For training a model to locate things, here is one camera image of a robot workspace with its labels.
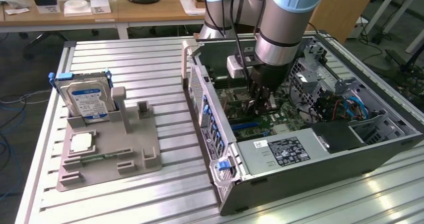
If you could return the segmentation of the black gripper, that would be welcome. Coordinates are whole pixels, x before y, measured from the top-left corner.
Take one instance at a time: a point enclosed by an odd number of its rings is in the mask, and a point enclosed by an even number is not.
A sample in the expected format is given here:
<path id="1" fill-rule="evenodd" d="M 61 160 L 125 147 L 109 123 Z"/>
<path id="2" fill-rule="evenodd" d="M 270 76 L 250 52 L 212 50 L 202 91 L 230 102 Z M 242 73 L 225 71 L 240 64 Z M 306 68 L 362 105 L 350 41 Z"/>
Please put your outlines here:
<path id="1" fill-rule="evenodd" d="M 289 65 L 272 66 L 261 64 L 253 66 L 249 75 L 250 88 L 265 88 L 274 92 L 285 80 L 288 69 Z"/>

